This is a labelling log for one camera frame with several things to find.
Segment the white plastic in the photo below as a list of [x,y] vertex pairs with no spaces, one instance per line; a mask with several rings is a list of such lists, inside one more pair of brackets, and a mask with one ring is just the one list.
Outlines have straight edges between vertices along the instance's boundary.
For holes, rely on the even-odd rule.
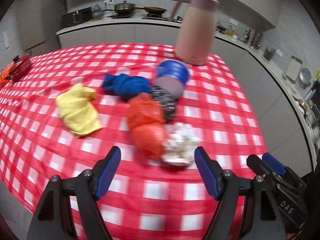
[[162,143],[164,153],[161,160],[172,166],[190,166],[194,162],[194,151],[200,143],[200,139],[194,134],[193,126],[176,122],[166,129],[168,137]]

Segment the orange plastic bag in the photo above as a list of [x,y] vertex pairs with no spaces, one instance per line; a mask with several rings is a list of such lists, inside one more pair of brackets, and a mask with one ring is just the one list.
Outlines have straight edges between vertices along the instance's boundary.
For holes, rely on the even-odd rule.
[[7,66],[1,71],[0,74],[0,89],[2,89],[8,82],[9,82],[9,69],[10,67]]
[[136,149],[151,159],[160,159],[167,139],[164,112],[150,94],[140,93],[129,100],[127,126]]

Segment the yellow cloth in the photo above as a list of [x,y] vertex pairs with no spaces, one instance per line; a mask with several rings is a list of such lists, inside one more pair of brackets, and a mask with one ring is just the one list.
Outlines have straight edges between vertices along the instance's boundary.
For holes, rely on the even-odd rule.
[[96,90],[78,83],[56,97],[59,117],[77,137],[85,137],[102,129],[99,114],[91,101]]

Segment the blue cloth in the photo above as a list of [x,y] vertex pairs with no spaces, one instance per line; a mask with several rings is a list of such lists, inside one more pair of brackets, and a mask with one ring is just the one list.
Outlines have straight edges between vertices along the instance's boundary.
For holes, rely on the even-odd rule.
[[106,74],[102,88],[127,101],[140,93],[150,93],[150,81],[141,76],[130,76],[127,74]]

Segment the steel wool scrubber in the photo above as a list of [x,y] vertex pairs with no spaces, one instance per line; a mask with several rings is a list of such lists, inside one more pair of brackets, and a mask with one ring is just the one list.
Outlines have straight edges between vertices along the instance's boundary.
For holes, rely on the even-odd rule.
[[158,86],[151,87],[150,94],[162,107],[165,122],[171,122],[176,114],[176,100],[167,90]]

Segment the round metal strainer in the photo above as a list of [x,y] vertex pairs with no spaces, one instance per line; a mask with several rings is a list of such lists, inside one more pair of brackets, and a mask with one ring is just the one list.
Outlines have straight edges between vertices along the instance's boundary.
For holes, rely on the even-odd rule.
[[308,68],[306,68],[306,67],[303,67],[303,68],[300,70],[300,73],[299,73],[299,79],[300,79],[300,81],[301,81],[304,85],[308,86],[308,85],[310,84],[310,82],[311,82],[311,78],[312,78],[312,76],[311,76],[310,70],[309,70]]

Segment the white cutting board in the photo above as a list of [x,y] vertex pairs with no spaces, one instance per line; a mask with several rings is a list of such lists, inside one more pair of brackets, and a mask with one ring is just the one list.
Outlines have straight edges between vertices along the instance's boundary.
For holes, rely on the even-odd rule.
[[286,77],[289,78],[293,83],[296,82],[300,69],[303,62],[295,56],[291,56],[289,66],[286,70]]

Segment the utensil holder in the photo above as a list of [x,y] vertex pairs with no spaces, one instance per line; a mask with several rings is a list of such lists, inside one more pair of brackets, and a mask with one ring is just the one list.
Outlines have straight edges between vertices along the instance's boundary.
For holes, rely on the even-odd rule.
[[270,48],[270,47],[266,47],[263,57],[267,60],[267,61],[271,61],[272,57],[274,56],[274,54],[276,53],[276,50],[274,48]]

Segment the dark bottle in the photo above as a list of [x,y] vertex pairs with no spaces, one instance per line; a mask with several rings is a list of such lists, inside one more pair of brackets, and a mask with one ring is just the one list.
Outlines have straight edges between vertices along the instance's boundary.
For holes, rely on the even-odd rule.
[[249,29],[249,30],[247,31],[247,33],[244,35],[244,43],[245,43],[245,44],[248,44],[249,39],[250,39],[250,35],[251,35],[251,29]]

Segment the red enamel pot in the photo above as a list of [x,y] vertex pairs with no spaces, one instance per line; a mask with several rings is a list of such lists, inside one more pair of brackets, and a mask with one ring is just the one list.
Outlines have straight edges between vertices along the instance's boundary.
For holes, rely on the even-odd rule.
[[9,68],[5,79],[16,83],[28,74],[31,67],[30,54],[25,54],[21,57],[16,56],[13,59],[13,65]]

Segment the pink thermos jug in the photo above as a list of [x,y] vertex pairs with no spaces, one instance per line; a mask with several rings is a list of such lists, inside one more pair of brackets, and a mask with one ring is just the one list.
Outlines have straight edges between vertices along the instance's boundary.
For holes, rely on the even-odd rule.
[[169,20],[173,20],[182,3],[188,3],[178,33],[175,55],[192,65],[203,65],[212,48],[216,32],[218,0],[177,0]]

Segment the orange plastic bag at edge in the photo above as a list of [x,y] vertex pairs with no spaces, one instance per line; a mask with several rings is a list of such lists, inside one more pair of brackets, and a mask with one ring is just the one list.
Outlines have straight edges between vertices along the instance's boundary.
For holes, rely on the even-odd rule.
[[9,82],[9,69],[10,67],[7,66],[1,71],[0,74],[0,89],[2,89],[8,82]]

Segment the green ceramic vase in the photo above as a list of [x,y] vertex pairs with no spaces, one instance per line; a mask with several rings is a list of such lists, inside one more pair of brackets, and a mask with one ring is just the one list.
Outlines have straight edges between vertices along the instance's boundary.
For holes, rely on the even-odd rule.
[[92,18],[93,19],[100,19],[103,18],[104,12],[102,8],[99,6],[99,4],[95,4],[92,8]]

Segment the dark cooking pot with lid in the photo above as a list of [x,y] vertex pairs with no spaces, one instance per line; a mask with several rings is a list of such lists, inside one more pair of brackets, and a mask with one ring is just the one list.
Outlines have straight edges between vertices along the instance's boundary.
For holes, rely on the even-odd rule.
[[123,1],[122,3],[118,3],[114,5],[114,11],[118,15],[129,15],[135,11],[136,5],[134,3],[129,3],[127,1]]

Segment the beige refrigerator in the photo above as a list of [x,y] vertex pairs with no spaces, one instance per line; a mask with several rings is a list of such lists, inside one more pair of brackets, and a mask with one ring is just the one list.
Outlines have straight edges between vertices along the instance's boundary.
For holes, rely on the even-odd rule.
[[61,48],[57,32],[66,13],[65,0],[24,0],[16,12],[20,43],[25,53],[42,55]]

